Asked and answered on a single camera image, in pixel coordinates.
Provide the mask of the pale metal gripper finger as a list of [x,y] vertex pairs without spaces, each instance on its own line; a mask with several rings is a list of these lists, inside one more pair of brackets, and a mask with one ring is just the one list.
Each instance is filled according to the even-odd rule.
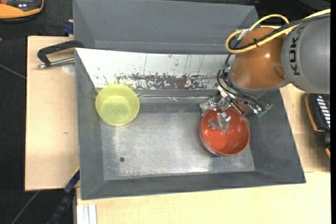
[[217,113],[212,114],[212,116],[208,120],[208,124],[212,129],[217,129],[217,130],[220,129]]
[[226,132],[229,129],[231,122],[231,116],[228,115],[226,112],[219,112],[218,113],[218,125],[219,130],[221,132]]

